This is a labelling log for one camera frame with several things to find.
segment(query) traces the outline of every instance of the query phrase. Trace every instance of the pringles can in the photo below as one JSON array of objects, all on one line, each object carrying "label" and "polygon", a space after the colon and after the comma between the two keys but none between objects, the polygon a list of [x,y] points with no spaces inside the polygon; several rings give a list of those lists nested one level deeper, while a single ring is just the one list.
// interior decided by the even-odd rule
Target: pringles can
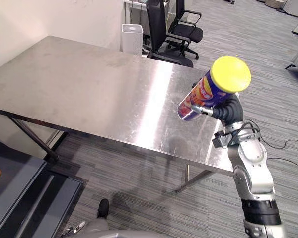
[{"label": "pringles can", "polygon": [[178,114],[183,120],[192,120],[201,115],[191,109],[192,105],[211,108],[245,90],[250,81],[251,74],[244,61],[235,56],[219,57],[180,103]]}]

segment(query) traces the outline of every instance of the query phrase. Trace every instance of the cable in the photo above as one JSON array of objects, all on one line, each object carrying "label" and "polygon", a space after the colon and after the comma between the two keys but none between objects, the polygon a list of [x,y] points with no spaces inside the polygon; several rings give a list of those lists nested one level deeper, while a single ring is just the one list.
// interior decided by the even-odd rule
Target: cable
[{"label": "cable", "polygon": [[[248,118],[245,118],[245,119],[248,120],[248,121],[250,121],[250,122],[252,122],[252,123],[254,123],[254,124],[257,126],[257,128],[258,128],[258,130],[259,130],[259,133],[260,133],[260,128],[259,128],[259,126],[258,126],[254,121],[252,121],[251,119],[248,119]],[[274,148],[274,149],[279,149],[279,150],[284,149],[289,141],[296,141],[296,142],[298,142],[298,140],[286,140],[285,143],[284,143],[284,145],[283,145],[282,147],[277,147],[277,146],[273,146],[273,145],[269,144],[269,143],[263,138],[262,135],[261,135],[261,139],[262,139],[268,146],[270,146],[270,147],[272,147],[272,148]]]},{"label": "cable", "polygon": [[132,21],[131,21],[131,14],[133,13],[133,6],[134,6],[134,1],[131,1],[130,24],[132,24]]},{"label": "cable", "polygon": [[244,123],[244,124],[242,125],[242,127],[237,131],[237,133],[232,137],[232,139],[229,141],[229,143],[228,143],[227,146],[230,146],[230,145],[233,143],[233,141],[237,138],[238,134],[239,134],[243,129],[252,129],[253,131],[256,130],[256,131],[259,132],[258,129],[256,129],[256,128],[253,127],[252,123],[250,123],[250,122],[246,122],[246,123]]},{"label": "cable", "polygon": [[140,6],[140,14],[139,14],[139,25],[141,23],[141,11],[143,9],[143,3],[141,3],[141,6]]},{"label": "cable", "polygon": [[272,157],[272,158],[268,158],[267,160],[272,160],[272,159],[276,159],[276,160],[285,160],[285,161],[288,161],[290,163],[293,163],[294,165],[297,165],[295,162],[291,161],[291,160],[287,160],[287,159],[283,159],[283,158],[278,158],[278,157]]}]

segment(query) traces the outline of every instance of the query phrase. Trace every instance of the black shoe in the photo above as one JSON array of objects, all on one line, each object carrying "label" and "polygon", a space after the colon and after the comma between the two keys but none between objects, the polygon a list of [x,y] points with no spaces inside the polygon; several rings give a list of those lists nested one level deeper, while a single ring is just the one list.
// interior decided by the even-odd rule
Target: black shoe
[{"label": "black shoe", "polygon": [[100,201],[98,206],[97,218],[103,217],[107,218],[109,211],[109,201],[108,199],[104,198]]}]

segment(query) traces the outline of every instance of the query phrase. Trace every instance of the metal table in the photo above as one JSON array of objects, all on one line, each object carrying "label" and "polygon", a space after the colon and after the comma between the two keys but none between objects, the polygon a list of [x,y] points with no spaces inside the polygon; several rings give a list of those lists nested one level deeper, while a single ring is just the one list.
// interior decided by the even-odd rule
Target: metal table
[{"label": "metal table", "polygon": [[[177,106],[203,72],[168,62],[48,36],[0,68],[0,114],[10,117],[48,154],[21,120],[83,132],[181,161],[186,182],[232,175],[224,149],[211,139],[220,122],[183,121]],[[189,166],[204,169],[189,180]]]}]

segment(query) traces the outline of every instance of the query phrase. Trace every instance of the office chair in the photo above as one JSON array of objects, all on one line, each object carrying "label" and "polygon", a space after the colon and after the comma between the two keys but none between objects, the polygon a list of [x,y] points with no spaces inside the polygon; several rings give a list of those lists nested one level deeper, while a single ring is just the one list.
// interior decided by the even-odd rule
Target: office chair
[{"label": "office chair", "polygon": [[189,45],[191,42],[189,38],[176,36],[166,32],[163,1],[148,0],[146,2],[146,8],[151,37],[151,50],[147,58],[162,60],[193,68],[192,61],[190,61],[188,58],[185,58],[184,56],[175,56],[171,53],[159,52],[159,48],[167,38],[180,40],[182,48],[185,47],[185,42],[187,42],[187,45]]},{"label": "office chair", "polygon": [[[176,16],[175,16],[175,19],[174,19],[174,21],[172,22],[172,24],[169,28],[169,33],[172,33],[172,34],[178,35],[178,36],[187,37],[191,41],[194,41],[196,43],[200,42],[203,38],[203,31],[202,31],[202,29],[196,27],[196,24],[201,19],[201,16],[202,16],[201,13],[186,10],[184,8],[184,0],[176,0],[176,1],[177,1],[176,2]],[[185,12],[191,13],[191,14],[194,14],[194,15],[199,15],[200,17],[195,23],[181,20],[181,18],[183,17]],[[195,59],[199,58],[199,54],[197,52],[191,50],[188,47],[186,47],[184,49],[184,51],[195,54],[196,55]]]}]

